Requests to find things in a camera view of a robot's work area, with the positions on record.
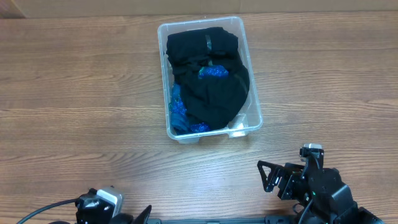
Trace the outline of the black sock garment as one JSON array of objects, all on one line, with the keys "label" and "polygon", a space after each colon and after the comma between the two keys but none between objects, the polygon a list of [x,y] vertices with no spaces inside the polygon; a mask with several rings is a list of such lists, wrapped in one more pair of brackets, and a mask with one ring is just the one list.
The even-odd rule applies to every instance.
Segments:
[{"label": "black sock garment", "polygon": [[250,77],[203,79],[193,75],[180,80],[181,97],[190,123],[206,123],[210,131],[223,129],[239,113],[250,91]]}]

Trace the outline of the blue denim jeans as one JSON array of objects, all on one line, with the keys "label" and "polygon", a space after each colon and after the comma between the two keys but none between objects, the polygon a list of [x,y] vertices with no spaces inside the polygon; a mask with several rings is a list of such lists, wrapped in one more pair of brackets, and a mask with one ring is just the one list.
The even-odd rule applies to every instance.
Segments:
[{"label": "blue denim jeans", "polygon": [[180,85],[174,83],[171,92],[171,100],[169,103],[169,111],[171,112],[170,123],[177,134],[188,134],[190,125],[186,116],[186,107],[180,95]]}]

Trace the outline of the shiny blue sequin garment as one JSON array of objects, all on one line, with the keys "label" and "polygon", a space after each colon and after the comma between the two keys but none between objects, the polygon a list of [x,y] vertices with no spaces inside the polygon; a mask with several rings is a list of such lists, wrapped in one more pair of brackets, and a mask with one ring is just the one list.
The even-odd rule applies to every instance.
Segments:
[{"label": "shiny blue sequin garment", "polygon": [[[210,65],[208,67],[202,67],[198,72],[198,78],[207,78],[207,77],[226,78],[228,75],[229,72],[222,65]],[[190,132],[188,134],[210,131],[210,127],[204,122],[198,124],[193,124],[189,122],[189,125],[190,125]]]}]

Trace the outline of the small black garment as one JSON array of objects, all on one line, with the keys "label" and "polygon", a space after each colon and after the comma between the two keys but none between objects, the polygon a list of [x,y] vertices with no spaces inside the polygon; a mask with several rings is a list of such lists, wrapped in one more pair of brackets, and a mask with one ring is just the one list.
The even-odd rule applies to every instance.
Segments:
[{"label": "small black garment", "polygon": [[210,56],[235,57],[238,38],[222,27],[179,32],[168,36],[166,53],[176,64]]}]

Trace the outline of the black taped garment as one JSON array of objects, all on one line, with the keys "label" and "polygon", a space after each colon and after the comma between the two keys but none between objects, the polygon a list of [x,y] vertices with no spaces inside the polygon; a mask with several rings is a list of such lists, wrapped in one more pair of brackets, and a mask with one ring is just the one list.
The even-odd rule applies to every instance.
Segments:
[{"label": "black taped garment", "polygon": [[210,65],[222,65],[229,75],[227,77],[241,77],[244,81],[248,79],[248,70],[243,65],[240,56],[234,57],[219,57],[219,56],[202,56],[202,57],[191,57],[183,62],[170,62],[173,74],[176,81],[180,81],[185,77],[193,75],[198,78],[198,72],[202,67],[208,67]]}]

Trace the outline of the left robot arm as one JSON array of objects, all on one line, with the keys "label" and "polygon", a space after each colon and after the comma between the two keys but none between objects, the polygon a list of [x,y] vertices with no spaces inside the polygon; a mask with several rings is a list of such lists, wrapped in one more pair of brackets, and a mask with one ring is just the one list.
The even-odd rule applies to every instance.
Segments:
[{"label": "left robot arm", "polygon": [[148,205],[136,218],[123,213],[124,194],[113,186],[104,189],[90,188],[87,193],[73,200],[51,204],[49,208],[74,203],[78,224],[133,224],[147,223],[152,206]]}]

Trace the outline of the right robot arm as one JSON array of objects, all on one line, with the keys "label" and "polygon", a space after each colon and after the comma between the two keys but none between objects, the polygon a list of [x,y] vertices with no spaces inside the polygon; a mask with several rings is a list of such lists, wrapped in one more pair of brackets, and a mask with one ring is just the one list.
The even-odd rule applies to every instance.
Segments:
[{"label": "right robot arm", "polygon": [[296,200],[303,210],[295,215],[271,215],[265,223],[377,224],[383,221],[354,201],[351,189],[335,168],[324,168],[325,152],[319,144],[304,144],[305,165],[284,166],[259,161],[257,168],[266,192],[279,188],[281,200]]}]

